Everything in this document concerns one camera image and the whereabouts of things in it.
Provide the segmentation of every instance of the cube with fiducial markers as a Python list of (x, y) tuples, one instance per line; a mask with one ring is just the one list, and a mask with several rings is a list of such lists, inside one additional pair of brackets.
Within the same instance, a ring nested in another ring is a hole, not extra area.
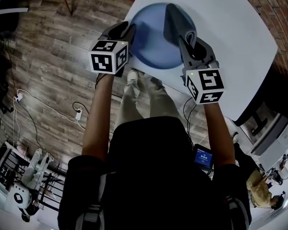
[(186, 71), (186, 87), (197, 105), (217, 103), (225, 91), (220, 69)]
[(128, 62), (128, 42), (97, 40), (88, 55), (92, 72), (116, 74)]

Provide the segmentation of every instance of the white power adapter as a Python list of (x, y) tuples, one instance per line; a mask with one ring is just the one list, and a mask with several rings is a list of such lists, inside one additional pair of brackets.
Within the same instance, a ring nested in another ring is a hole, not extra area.
[(23, 94), (19, 93), (19, 94), (17, 94), (17, 96), (15, 96), (15, 100), (16, 100), (17, 102), (20, 102), (20, 100), (21, 100), (23, 97), (24, 97)]
[(81, 115), (82, 115), (82, 108), (78, 108), (78, 111), (80, 111), (80, 112), (77, 112), (76, 119), (79, 121), (81, 119)]

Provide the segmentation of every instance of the blue plate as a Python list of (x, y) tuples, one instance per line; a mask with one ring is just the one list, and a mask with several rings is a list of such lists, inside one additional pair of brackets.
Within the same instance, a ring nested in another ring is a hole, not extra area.
[[(163, 36), (166, 3), (156, 3), (140, 10), (132, 19), (136, 34), (132, 53), (144, 64), (156, 69), (171, 69), (182, 64), (180, 51)], [(189, 15), (182, 11), (194, 25)]]

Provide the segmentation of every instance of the gray object on plate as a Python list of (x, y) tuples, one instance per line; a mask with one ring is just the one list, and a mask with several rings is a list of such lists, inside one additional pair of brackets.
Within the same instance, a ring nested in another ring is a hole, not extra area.
[(180, 36), (192, 48), (195, 47), (197, 37), (196, 28), (173, 3), (170, 3), (166, 7), (163, 36), (169, 43), (172, 43), (176, 47), (179, 47), (178, 38)]

